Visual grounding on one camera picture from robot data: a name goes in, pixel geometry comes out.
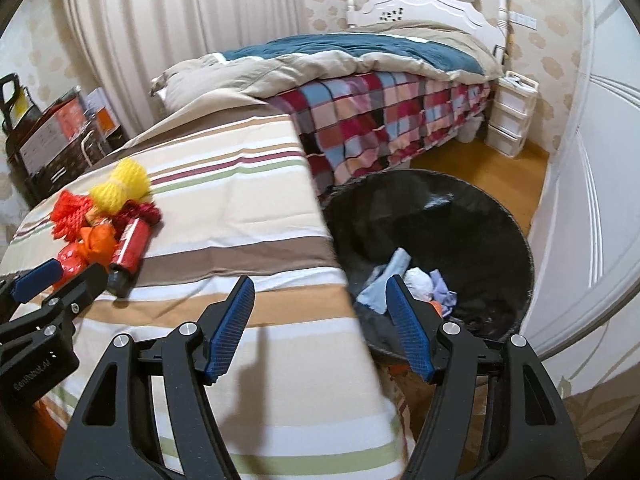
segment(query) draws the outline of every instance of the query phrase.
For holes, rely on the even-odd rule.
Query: white headboard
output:
[[[482,41],[499,63],[507,45],[508,0],[499,0],[498,25],[494,27],[472,4],[476,0],[367,0],[356,10],[347,0],[349,27],[399,20],[433,20],[459,28]]]

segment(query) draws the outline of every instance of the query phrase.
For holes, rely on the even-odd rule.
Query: metal bolt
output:
[[[123,346],[126,346],[127,343],[129,343],[129,336],[127,334],[117,335],[113,340],[113,345],[117,346],[118,348],[122,348]]]
[[[442,329],[449,335],[456,335],[460,333],[460,327],[450,321],[448,323],[445,323],[442,326]]]
[[[185,323],[180,326],[180,333],[182,335],[191,335],[198,329],[198,326],[195,323]]]
[[[527,339],[520,334],[513,334],[511,336],[511,342],[519,347],[523,347],[527,345]]]

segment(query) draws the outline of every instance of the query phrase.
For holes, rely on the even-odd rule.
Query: wooden floor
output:
[[[412,160],[412,168],[452,174],[478,186],[511,211],[525,235],[538,207],[548,153],[527,143],[517,158],[509,158],[476,139],[453,139]]]

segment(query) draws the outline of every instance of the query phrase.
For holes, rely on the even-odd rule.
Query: black round bin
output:
[[[334,190],[324,218],[375,357],[397,362],[404,352],[388,313],[355,298],[400,247],[410,268],[440,270],[458,294],[452,317],[474,335],[504,341],[519,329],[533,290],[531,251],[513,216],[481,189],[435,171],[371,173]]]

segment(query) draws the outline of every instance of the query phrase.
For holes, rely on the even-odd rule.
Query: green stripe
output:
[[[60,385],[53,388],[51,393],[56,394],[63,404],[71,406],[73,409],[78,405],[78,399]]]
[[[401,429],[397,417],[391,422],[396,436],[393,442],[384,446],[362,451],[352,451],[332,455],[313,456],[255,456],[231,454],[236,469],[240,474],[263,475],[267,477],[314,476],[353,473],[376,469],[396,462],[401,458],[398,450],[398,433]],[[167,437],[160,437],[162,453],[178,458],[175,442]]]
[[[193,180],[179,180],[173,184],[167,186],[158,187],[154,190],[154,195],[164,193],[167,191],[173,191],[174,189],[181,189],[183,187],[197,186],[198,184],[204,184],[205,182],[213,182],[214,180],[221,180],[234,176],[237,173],[252,174],[263,173],[265,171],[278,170],[279,168],[286,168],[287,166],[304,166],[306,167],[306,159],[294,159],[294,160],[282,160],[280,162],[274,162],[272,164],[265,164],[264,166],[254,166],[248,168],[246,166],[234,166],[227,171],[221,171],[220,173],[214,173],[206,175],[200,178],[194,178]]]
[[[255,166],[253,168],[246,168],[243,166],[235,166],[228,171],[223,171],[221,173],[215,173],[208,176],[203,176],[201,178],[195,178],[193,180],[177,180],[173,184],[169,184],[168,186],[158,187],[153,189],[153,194],[160,194],[167,191],[173,191],[175,189],[183,189],[185,187],[197,186],[198,184],[204,184],[205,182],[212,182],[214,180],[221,180],[223,178],[227,178],[230,176],[234,176],[236,173],[242,174],[252,174],[252,173],[262,173],[265,171],[278,170],[279,168],[286,168],[287,166],[304,166],[306,167],[306,159],[299,160],[283,160],[281,162],[274,162],[273,164],[265,164],[264,166]],[[31,238],[33,235],[43,231],[44,229],[51,228],[53,226],[52,222],[47,222],[43,226],[37,228],[36,230],[25,234],[22,238],[15,239],[12,244],[16,245],[28,238]]]

